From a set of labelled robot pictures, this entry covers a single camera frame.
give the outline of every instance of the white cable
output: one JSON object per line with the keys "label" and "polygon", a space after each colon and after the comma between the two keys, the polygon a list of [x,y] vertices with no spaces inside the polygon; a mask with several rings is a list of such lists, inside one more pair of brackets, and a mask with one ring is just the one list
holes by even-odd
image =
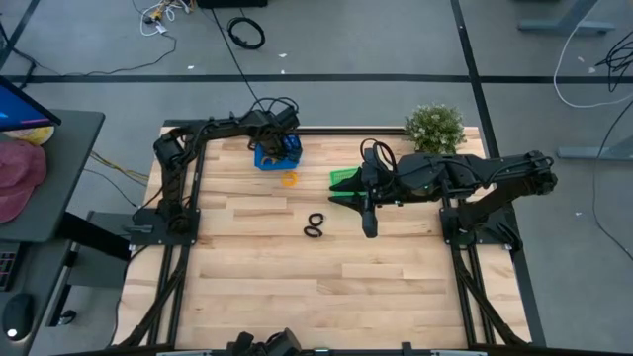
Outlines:
{"label": "white cable", "polygon": [[578,23],[576,24],[576,27],[574,28],[574,30],[572,31],[570,36],[565,41],[565,45],[563,45],[563,50],[561,51],[561,56],[558,58],[558,64],[556,65],[556,70],[554,71],[554,89],[556,89],[556,93],[558,94],[558,97],[563,101],[563,103],[571,106],[572,108],[577,108],[577,109],[589,109],[589,108],[597,108],[597,107],[604,106],[604,105],[613,105],[613,104],[618,104],[618,103],[621,103],[623,101],[627,101],[627,100],[633,98],[633,93],[631,93],[631,94],[625,96],[622,99],[618,99],[618,100],[615,100],[615,101],[612,101],[612,102],[580,105],[580,104],[570,103],[569,101],[567,101],[567,99],[563,98],[563,95],[561,94],[561,91],[558,89],[558,83],[556,82],[556,77],[558,76],[558,71],[561,69],[561,63],[563,62],[563,57],[565,56],[565,51],[567,50],[567,45],[570,43],[570,40],[572,39],[572,37],[574,36],[574,34],[578,30],[578,28],[585,21],[585,19],[589,16],[591,11],[593,11],[593,9],[595,9],[595,6],[593,6],[591,8],[591,10],[589,10],[589,12],[587,12],[587,14],[580,21],[578,21]]}
{"label": "white cable", "polygon": [[[148,33],[146,33],[146,32],[145,32],[142,28],[143,28],[143,25],[145,24],[145,22],[144,22],[144,19],[145,19],[145,14],[146,14],[149,10],[151,10],[151,9],[155,9],[155,8],[159,7],[160,5],[162,5],[162,2],[163,2],[163,1],[161,0],[161,1],[159,1],[156,5],[146,8],[146,9],[145,9],[145,10],[144,10],[141,14],[140,14],[140,34],[141,34],[141,35],[146,36],[146,37],[150,37],[150,36],[154,36],[154,35],[157,35],[157,34],[159,34],[159,33],[160,33],[160,31],[159,31],[159,30],[156,30],[156,31],[154,31],[154,32],[152,32],[152,33],[149,33],[149,34],[148,34]],[[179,5],[171,5],[171,4],[170,4],[170,5],[167,5],[167,7],[165,7],[165,11],[164,11],[164,12],[165,12],[165,14],[167,15],[167,19],[169,19],[169,21],[171,21],[171,22],[173,22],[174,20],[176,20],[176,14],[175,14],[175,13],[174,13],[174,11],[172,10],[172,8],[175,8],[175,9],[182,9],[182,7],[181,7],[181,6],[179,6]],[[162,24],[160,23],[160,21],[156,21],[156,23],[157,23],[158,25],[162,26]]]}

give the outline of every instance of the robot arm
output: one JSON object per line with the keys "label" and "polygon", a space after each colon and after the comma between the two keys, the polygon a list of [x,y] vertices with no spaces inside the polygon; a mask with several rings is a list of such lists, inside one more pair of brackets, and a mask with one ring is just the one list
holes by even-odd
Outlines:
{"label": "robot arm", "polygon": [[[389,169],[379,155],[387,151]],[[482,159],[472,154],[408,154],[398,164],[391,150],[382,142],[364,150],[364,162],[356,174],[330,187],[331,191],[353,192],[352,196],[330,197],[337,204],[356,210],[363,219],[367,237],[376,237],[378,221],[375,208],[385,204],[434,202],[439,199],[465,199],[479,188],[505,182],[476,203],[455,208],[453,228],[470,230],[484,222],[502,205],[527,195],[552,191],[557,178],[550,171],[550,157],[539,151],[496,159]]]}
{"label": "robot arm", "polygon": [[[204,143],[213,139],[247,135],[248,147],[260,144],[266,156],[298,161],[300,147],[288,147],[285,137],[299,125],[297,111],[288,106],[274,115],[260,110],[250,111],[242,118],[209,119],[203,124],[176,128],[162,135],[153,145],[162,173],[162,199],[158,213],[167,223],[170,233],[183,233],[190,228],[188,210],[183,206],[185,168],[198,155]],[[185,147],[179,139],[185,140]]]}

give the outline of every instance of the computer mouse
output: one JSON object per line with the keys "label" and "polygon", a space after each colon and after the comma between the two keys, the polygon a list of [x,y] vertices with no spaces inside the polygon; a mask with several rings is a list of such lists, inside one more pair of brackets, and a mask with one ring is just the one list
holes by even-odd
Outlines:
{"label": "computer mouse", "polygon": [[12,341],[25,338],[33,326],[33,297],[18,293],[11,297],[2,311],[2,331]]}

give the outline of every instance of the keyboard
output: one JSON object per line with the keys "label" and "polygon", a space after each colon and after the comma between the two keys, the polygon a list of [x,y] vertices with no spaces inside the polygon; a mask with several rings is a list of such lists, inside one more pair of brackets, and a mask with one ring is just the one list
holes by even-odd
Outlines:
{"label": "keyboard", "polygon": [[20,242],[0,242],[0,292],[11,290],[24,257],[24,245]]}

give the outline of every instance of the black ring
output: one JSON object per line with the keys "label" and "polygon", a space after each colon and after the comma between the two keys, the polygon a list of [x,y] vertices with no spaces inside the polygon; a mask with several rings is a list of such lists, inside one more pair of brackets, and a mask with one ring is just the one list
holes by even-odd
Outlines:
{"label": "black ring", "polygon": [[307,237],[317,238],[323,236],[323,232],[314,226],[306,226],[304,227],[304,234]]}
{"label": "black ring", "polygon": [[[313,222],[313,218],[319,218],[319,221]],[[313,226],[313,227],[321,226],[324,220],[325,220],[325,217],[321,213],[313,213],[313,214],[310,214],[310,216],[308,217],[308,223],[310,223],[310,226]]]}
{"label": "black ring", "polygon": [[[233,34],[233,27],[243,22],[247,23],[248,25],[252,26],[255,30],[257,30],[257,32],[259,33],[259,37],[261,38],[258,44],[248,44],[248,42],[243,41],[240,37]],[[228,32],[228,36],[233,41],[233,43],[236,45],[239,45],[242,48],[259,49],[266,43],[266,36],[264,35],[264,30],[261,28],[261,26],[259,26],[259,24],[252,21],[249,18],[236,17],[236,18],[230,19],[230,21],[228,22],[228,29],[226,29],[226,31]]]}

